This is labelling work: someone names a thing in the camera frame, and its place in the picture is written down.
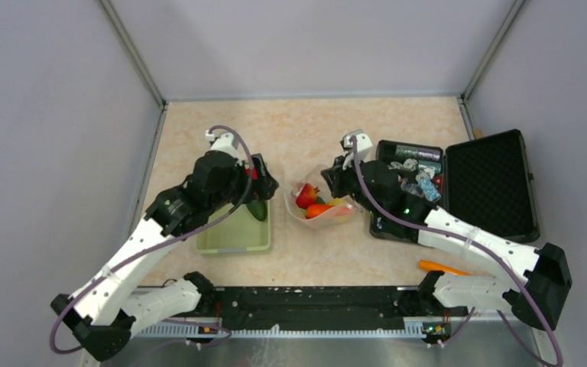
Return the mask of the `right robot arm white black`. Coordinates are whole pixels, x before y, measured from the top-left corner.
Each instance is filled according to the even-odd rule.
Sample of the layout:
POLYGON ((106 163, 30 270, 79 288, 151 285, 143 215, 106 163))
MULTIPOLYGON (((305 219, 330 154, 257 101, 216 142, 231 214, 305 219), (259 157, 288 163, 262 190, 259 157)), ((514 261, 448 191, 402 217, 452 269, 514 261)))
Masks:
POLYGON ((335 198, 351 197, 391 222, 418 245, 457 255, 487 277, 431 271, 421 282, 419 308, 437 315, 446 307, 480 307, 511 312, 539 330, 558 326, 572 287, 566 253, 512 242, 469 224, 429 200, 403 190, 396 172, 381 161, 346 164, 342 157, 321 172, 335 198))

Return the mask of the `clear polka dot zip bag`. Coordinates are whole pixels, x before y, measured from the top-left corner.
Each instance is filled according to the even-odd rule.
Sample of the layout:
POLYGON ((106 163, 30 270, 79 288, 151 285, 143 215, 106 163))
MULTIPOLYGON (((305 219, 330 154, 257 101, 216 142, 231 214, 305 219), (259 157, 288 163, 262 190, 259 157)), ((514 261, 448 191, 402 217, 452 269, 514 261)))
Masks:
POLYGON ((349 207, 334 206, 332 209, 326 211, 324 214, 314 219, 305 218, 306 210, 299 208, 295 203, 297 194, 305 183, 312 184, 313 186, 319 188, 316 203, 327 204, 330 200, 334 199, 329 192, 329 188, 326 182, 320 174, 322 170, 327 168, 328 167, 325 165, 316 165, 306 175, 300 176, 297 179, 288 180, 284 189, 284 202, 290 216, 292 216, 298 223, 311 229, 320 229, 330 225, 343 224, 352 219, 355 219, 356 214, 362 211, 362 208, 349 196, 344 196, 341 198, 343 198, 349 204, 349 207))

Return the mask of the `dark green avocado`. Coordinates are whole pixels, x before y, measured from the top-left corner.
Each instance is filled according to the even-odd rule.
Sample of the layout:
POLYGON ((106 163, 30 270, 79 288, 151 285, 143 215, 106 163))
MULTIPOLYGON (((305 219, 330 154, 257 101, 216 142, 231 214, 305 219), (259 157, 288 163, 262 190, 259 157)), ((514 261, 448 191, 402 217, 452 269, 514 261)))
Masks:
POLYGON ((264 222, 268 217, 268 203, 266 201, 253 201, 246 204, 247 210, 259 222, 264 222))

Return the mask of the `green perforated plastic basket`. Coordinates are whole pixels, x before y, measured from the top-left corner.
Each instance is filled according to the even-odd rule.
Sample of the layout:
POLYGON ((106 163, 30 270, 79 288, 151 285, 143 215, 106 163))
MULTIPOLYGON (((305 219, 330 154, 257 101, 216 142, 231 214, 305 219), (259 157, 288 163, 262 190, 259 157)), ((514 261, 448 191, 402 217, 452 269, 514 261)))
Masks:
POLYGON ((271 205, 268 217, 257 221, 241 205, 233 214, 196 236, 196 250, 201 255, 259 254, 271 250, 271 205))

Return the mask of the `red bell pepper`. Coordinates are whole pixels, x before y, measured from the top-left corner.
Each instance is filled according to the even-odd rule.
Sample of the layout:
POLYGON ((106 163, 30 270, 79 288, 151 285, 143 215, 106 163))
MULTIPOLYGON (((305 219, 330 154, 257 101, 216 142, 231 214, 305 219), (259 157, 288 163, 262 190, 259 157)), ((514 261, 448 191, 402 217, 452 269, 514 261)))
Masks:
POLYGON ((245 169, 245 172, 246 172, 247 176, 250 177, 252 180, 257 180, 260 176, 259 171, 255 167, 254 168, 247 167, 245 169))

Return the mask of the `red apple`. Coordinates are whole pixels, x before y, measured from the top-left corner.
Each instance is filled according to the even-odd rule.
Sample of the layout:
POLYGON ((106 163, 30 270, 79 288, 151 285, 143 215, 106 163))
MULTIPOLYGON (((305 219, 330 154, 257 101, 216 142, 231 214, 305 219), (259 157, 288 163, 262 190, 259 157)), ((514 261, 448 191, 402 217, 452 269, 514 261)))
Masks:
POLYGON ((311 183, 305 183, 295 199, 296 205, 301 209, 307 209, 309 206, 316 204, 319 188, 311 183))

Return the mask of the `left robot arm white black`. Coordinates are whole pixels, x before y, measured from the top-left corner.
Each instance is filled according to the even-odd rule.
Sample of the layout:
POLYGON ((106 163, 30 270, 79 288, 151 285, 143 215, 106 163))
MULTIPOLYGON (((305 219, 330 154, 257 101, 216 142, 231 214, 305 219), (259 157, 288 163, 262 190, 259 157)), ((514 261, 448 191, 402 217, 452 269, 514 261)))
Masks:
POLYGON ((207 151, 182 183, 156 196, 96 275, 72 294, 51 301, 57 318, 49 333, 50 349, 58 355, 84 349, 104 362, 149 326, 179 313, 210 313, 214 286, 198 271, 140 297, 133 292, 181 242, 220 224, 244 204, 272 199, 278 187, 261 154, 242 160, 207 151))

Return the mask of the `yellow lemon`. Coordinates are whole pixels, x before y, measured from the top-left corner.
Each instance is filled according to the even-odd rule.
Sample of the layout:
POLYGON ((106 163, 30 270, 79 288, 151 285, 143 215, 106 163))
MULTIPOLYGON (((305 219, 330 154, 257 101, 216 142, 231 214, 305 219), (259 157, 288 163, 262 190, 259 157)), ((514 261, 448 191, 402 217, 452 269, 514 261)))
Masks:
POLYGON ((334 199, 330 200, 327 204, 332 207, 334 207, 334 206, 349 207, 349 204, 343 198, 334 198, 334 199))

